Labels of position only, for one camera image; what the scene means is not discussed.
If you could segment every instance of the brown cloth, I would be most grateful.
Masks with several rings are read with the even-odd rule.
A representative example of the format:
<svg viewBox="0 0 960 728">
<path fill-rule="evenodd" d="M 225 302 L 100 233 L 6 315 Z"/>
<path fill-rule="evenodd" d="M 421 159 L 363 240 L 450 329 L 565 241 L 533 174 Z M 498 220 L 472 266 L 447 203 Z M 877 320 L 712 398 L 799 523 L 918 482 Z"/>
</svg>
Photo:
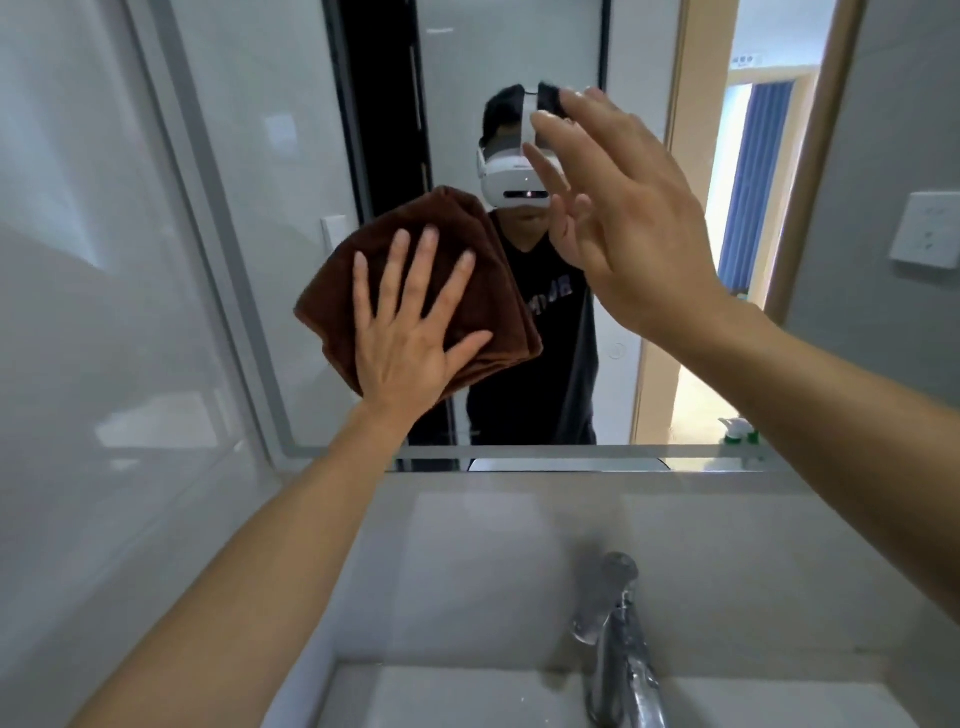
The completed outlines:
<svg viewBox="0 0 960 728">
<path fill-rule="evenodd" d="M 526 303 L 520 297 L 503 252 L 500 236 L 483 205 L 473 195 L 452 187 L 437 187 L 407 205 L 378 217 L 348 237 L 310 281 L 294 312 L 324 340 L 324 355 L 358 395 L 356 327 L 353 320 L 353 257 L 360 251 L 370 263 L 373 311 L 387 253 L 400 229 L 412 241 L 403 279 L 413 264 L 417 241 L 427 225 L 440 231 L 440 243 L 427 291 L 424 315 L 429 312 L 461 254 L 476 253 L 476 267 L 446 332 L 450 349 L 479 330 L 493 339 L 446 387 L 441 400 L 496 372 L 540 356 L 543 343 Z"/>
</svg>

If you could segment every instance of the vr headset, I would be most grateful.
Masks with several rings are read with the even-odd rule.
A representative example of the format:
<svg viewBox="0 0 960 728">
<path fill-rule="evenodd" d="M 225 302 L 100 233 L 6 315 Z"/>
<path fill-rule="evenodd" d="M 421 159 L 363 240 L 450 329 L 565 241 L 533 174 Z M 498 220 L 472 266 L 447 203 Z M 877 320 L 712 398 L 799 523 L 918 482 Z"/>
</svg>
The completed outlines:
<svg viewBox="0 0 960 728">
<path fill-rule="evenodd" d="M 564 172 L 557 156 L 537 144 L 537 133 L 530 117 L 537 110 L 538 96 L 536 91 L 524 92 L 523 116 L 518 133 L 497 136 L 486 147 L 481 145 L 477 149 L 480 188 L 484 198 L 494 207 L 550 206 L 550 193 L 523 155 L 525 142 L 540 147 L 550 163 L 561 174 Z"/>
</svg>

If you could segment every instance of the black t-shirt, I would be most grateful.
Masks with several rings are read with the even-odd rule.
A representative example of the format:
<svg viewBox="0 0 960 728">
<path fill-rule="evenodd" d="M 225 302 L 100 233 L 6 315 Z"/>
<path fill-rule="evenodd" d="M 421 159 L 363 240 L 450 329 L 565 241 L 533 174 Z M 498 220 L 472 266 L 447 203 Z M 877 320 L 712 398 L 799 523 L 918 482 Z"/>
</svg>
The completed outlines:
<svg viewBox="0 0 960 728">
<path fill-rule="evenodd" d="M 548 235 L 529 253 L 508 241 L 491 215 L 543 353 L 470 387 L 474 445 L 594 445 L 596 328 L 584 272 L 566 263 Z"/>
</svg>

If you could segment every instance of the chrome faucet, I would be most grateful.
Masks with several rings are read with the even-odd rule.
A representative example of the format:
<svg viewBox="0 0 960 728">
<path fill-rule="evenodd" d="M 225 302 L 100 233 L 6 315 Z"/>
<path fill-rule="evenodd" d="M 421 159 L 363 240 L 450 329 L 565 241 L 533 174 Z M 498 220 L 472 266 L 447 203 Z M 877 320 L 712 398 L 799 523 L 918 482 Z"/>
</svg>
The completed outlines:
<svg viewBox="0 0 960 728">
<path fill-rule="evenodd" d="M 660 683 L 634 606 L 639 571 L 625 553 L 608 553 L 573 618 L 573 636 L 597 648 L 587 712 L 600 728 L 666 728 Z"/>
</svg>

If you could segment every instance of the man wearing vr headset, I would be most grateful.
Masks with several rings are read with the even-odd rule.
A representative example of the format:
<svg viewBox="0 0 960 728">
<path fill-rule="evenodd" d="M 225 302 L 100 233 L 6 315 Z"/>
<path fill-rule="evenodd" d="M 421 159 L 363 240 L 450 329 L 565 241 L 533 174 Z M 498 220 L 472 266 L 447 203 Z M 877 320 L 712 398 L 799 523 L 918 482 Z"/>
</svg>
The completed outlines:
<svg viewBox="0 0 960 728">
<path fill-rule="evenodd" d="M 593 296 L 579 262 L 573 224 L 551 200 L 522 151 L 537 140 L 537 109 L 566 118 L 559 90 L 514 85 L 487 103 L 477 153 L 484 197 L 543 354 L 470 387 L 474 445 L 595 445 L 593 387 L 599 367 Z"/>
</svg>

